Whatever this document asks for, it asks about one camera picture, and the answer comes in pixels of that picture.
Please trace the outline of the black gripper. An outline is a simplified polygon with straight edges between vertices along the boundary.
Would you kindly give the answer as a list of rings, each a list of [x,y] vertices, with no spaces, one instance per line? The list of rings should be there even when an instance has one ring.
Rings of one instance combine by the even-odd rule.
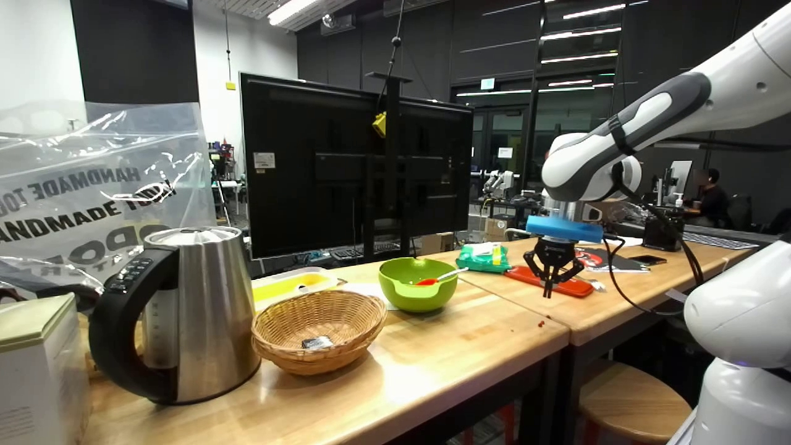
[[[583,270],[575,244],[551,238],[538,238],[535,250],[525,255],[525,261],[538,277],[544,298],[551,298],[557,283],[574,280]]]

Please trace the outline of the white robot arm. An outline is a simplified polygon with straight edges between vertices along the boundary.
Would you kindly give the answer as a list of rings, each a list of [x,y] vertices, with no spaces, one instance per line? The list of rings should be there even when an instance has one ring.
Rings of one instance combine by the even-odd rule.
[[[666,79],[589,132],[560,132],[542,166],[553,202],[598,202],[643,182],[638,152],[684,132],[751,128],[791,111],[791,5]]]

